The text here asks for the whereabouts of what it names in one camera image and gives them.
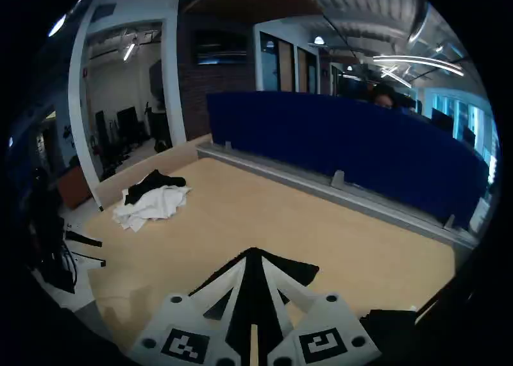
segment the doorway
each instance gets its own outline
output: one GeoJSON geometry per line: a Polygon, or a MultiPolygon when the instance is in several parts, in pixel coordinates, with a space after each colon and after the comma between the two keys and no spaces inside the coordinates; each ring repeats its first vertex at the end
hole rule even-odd
{"type": "Polygon", "coordinates": [[[100,180],[171,146],[161,62],[162,23],[132,24],[87,39],[84,66],[100,180]]]}
{"type": "Polygon", "coordinates": [[[261,32],[260,45],[264,91],[295,91],[292,44],[261,32]]]}
{"type": "Polygon", "coordinates": [[[299,92],[317,93],[317,57],[298,47],[299,92]]]}

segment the desk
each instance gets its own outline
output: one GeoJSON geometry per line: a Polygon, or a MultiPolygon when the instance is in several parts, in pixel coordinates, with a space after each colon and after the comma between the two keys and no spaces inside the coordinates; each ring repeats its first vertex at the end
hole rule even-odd
{"type": "Polygon", "coordinates": [[[89,270],[101,315],[122,349],[171,292],[188,294],[249,247],[313,263],[310,285],[358,315],[422,306],[454,274],[452,249],[324,199],[204,158],[173,173],[192,190],[167,220],[123,230],[112,208],[87,222],[106,267],[89,270]]]}

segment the computer monitor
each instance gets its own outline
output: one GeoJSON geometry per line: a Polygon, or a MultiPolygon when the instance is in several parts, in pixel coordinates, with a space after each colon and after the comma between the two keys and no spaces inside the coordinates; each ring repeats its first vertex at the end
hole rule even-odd
{"type": "Polygon", "coordinates": [[[451,135],[453,133],[454,119],[435,108],[433,108],[433,112],[431,114],[431,124],[450,133],[451,135]]]}

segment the wooden door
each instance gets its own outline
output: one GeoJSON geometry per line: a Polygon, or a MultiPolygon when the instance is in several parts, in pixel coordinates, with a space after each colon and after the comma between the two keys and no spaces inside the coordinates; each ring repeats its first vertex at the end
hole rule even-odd
{"type": "Polygon", "coordinates": [[[308,63],[307,53],[298,48],[299,60],[299,92],[308,92],[308,63]]]}
{"type": "Polygon", "coordinates": [[[292,57],[292,45],[278,41],[280,61],[280,88],[281,91],[294,91],[294,64],[292,57]]]}

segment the screw hole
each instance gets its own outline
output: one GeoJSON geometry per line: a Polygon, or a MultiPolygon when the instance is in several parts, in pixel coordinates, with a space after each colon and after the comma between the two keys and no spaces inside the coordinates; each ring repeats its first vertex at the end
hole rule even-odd
{"type": "Polygon", "coordinates": [[[273,366],[292,366],[292,360],[289,357],[282,356],[274,360],[273,366]]]}
{"type": "Polygon", "coordinates": [[[142,340],[142,345],[146,348],[146,349],[152,349],[156,346],[156,342],[155,342],[155,339],[151,339],[151,338],[145,338],[142,340]]]}
{"type": "Polygon", "coordinates": [[[235,362],[229,358],[221,358],[215,363],[215,366],[235,366],[235,362]]]}
{"type": "Polygon", "coordinates": [[[360,335],[358,337],[353,338],[351,344],[355,347],[362,347],[365,344],[365,342],[365,338],[360,335]]]}

